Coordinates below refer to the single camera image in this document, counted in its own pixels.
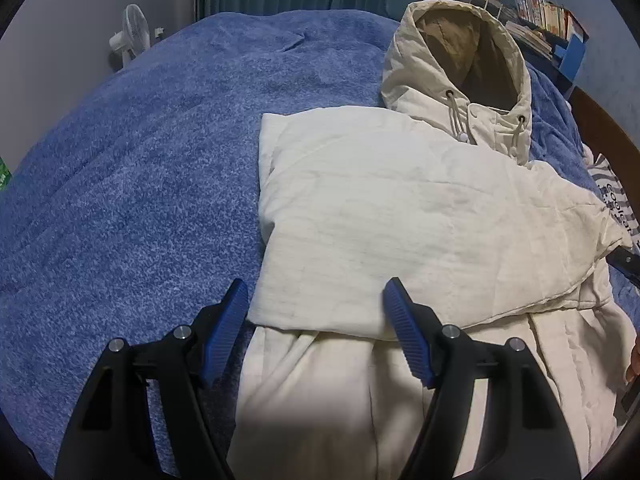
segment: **blue gripper pad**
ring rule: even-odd
[[[200,378],[209,387],[225,371],[229,354],[249,310],[249,291],[246,283],[234,280],[225,294],[221,307],[224,308],[224,312],[204,343]]]
[[[382,304],[387,318],[396,330],[404,358],[414,377],[422,381],[422,386],[433,388],[435,375],[431,370],[429,345],[415,323],[409,301],[411,299],[400,280],[392,278],[386,282]]]

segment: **blue bedspread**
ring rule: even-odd
[[[212,16],[119,72],[29,152],[0,192],[0,408],[47,471],[110,338],[159,338],[234,277],[253,291],[261,115],[378,105],[396,27],[352,10]],[[532,155],[596,190],[566,106],[530,71]],[[223,445],[249,335],[209,399]],[[161,432],[157,445],[167,463]]]

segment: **jacket hood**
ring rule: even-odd
[[[484,9],[451,0],[409,4],[385,56],[381,94],[387,108],[458,140],[521,165],[529,159],[529,72],[511,35]]]

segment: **hood drawstring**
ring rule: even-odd
[[[456,100],[453,98],[453,92],[451,90],[447,90],[446,92],[447,99],[449,99],[449,107],[453,111],[453,129],[456,134],[456,139],[460,142],[467,142],[469,140],[469,136],[465,131],[465,127],[462,124],[462,119],[460,118],[460,111],[458,110],[458,104]]]
[[[524,123],[526,119],[523,115],[518,117],[518,126],[513,133],[513,137],[511,137],[511,148],[509,149],[509,155],[513,158],[517,158],[518,156],[518,138],[520,137],[520,133],[524,131]]]

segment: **human hand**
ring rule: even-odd
[[[630,383],[640,375],[640,334],[636,337],[636,345],[631,351],[631,364],[626,369],[626,382]]]

